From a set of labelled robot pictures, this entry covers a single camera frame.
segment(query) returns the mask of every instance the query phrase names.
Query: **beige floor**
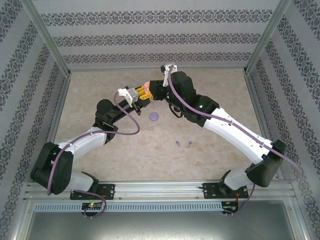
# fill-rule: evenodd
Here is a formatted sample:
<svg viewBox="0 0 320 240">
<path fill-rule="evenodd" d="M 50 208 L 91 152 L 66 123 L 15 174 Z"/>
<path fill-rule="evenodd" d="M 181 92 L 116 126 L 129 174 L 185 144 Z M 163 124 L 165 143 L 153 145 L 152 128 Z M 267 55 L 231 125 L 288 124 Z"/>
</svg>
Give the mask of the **beige floor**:
<svg viewBox="0 0 320 240">
<path fill-rule="evenodd" d="M 240 123 L 260 134 L 241 69 L 184 72 L 192 78 L 199 94 L 209 96 Z M 99 100 L 113 101 L 117 89 L 162 78 L 159 70 L 73 73 L 55 142 L 64 142 L 88 130 L 94 123 Z M 151 112 L 159 114 L 158 121 L 149 120 Z M 220 179 L 227 170 L 249 162 L 219 135 L 185 118 L 176 118 L 164 101 L 153 101 L 142 109 L 141 116 L 135 112 L 132 115 L 141 126 L 139 134 L 116 135 L 108 144 L 81 157 L 73 170 L 88 172 L 101 181 L 204 180 Z M 136 131 L 128 117 L 115 125 L 119 132 Z"/>
</svg>

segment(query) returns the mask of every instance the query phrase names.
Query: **enclosure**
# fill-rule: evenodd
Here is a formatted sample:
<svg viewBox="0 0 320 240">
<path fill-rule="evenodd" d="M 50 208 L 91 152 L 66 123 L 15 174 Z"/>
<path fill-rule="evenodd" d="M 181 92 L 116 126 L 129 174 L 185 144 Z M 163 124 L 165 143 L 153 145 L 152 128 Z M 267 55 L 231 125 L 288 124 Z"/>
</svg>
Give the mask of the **enclosure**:
<svg viewBox="0 0 320 240">
<path fill-rule="evenodd" d="M 0 239 L 320 239 L 319 4 L 2 0 Z M 73 164 L 115 185 L 100 219 L 84 219 L 88 201 L 70 200 L 70 191 L 48 196 L 32 182 L 45 143 L 86 132 L 100 100 L 163 80 L 165 63 L 251 131 L 283 141 L 302 178 L 256 187 L 242 213 L 223 216 L 222 204 L 235 199 L 206 199 L 200 187 L 250 161 L 152 101 L 132 113 L 139 134 L 116 135 Z M 129 118 L 115 125 L 135 130 Z M 296 175 L 283 161 L 275 178 Z"/>
</svg>

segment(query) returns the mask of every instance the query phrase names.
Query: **patterned wallpaper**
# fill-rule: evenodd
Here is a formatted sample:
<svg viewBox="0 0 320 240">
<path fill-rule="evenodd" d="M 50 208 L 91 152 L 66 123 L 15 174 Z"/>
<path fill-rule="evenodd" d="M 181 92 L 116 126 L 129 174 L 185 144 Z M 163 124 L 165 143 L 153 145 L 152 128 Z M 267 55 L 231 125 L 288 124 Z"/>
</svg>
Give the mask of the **patterned wallpaper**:
<svg viewBox="0 0 320 240">
<path fill-rule="evenodd" d="M 0 240 L 10 235 L 65 77 L 20 1 L 1 1 Z"/>
<path fill-rule="evenodd" d="M 316 0 L 293 0 L 251 73 L 269 133 L 302 169 L 294 188 L 311 239 L 320 239 L 319 13 Z"/>
<path fill-rule="evenodd" d="M 244 67 L 279 0 L 35 0 L 71 70 Z"/>
</svg>

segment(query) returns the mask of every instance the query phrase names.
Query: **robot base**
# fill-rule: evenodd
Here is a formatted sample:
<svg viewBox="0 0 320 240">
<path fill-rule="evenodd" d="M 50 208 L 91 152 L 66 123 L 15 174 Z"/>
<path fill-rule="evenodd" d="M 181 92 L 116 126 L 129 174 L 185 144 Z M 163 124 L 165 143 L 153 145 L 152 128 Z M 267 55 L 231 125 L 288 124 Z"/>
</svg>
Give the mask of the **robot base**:
<svg viewBox="0 0 320 240">
<path fill-rule="evenodd" d="M 115 196 L 115 185 L 98 184 L 96 194 L 101 195 L 105 200 L 113 200 Z M 101 200 L 101 198 L 85 193 L 71 191 L 70 200 Z"/>
<path fill-rule="evenodd" d="M 204 199 L 232 199 L 236 198 L 238 194 L 239 199 L 248 198 L 247 186 L 242 186 L 238 190 L 230 190 L 227 194 L 220 191 L 218 182 L 205 182 L 202 184 Z"/>
</svg>

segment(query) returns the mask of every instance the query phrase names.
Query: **small purple object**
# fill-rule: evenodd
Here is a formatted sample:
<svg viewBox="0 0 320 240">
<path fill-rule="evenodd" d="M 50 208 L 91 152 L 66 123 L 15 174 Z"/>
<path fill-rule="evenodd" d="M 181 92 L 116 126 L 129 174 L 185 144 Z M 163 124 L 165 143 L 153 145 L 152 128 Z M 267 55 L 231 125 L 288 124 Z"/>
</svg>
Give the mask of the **small purple object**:
<svg viewBox="0 0 320 240">
<path fill-rule="evenodd" d="M 149 118 L 151 121 L 157 121 L 159 118 L 159 115 L 156 112 L 152 112 L 152 113 L 150 113 Z"/>
</svg>

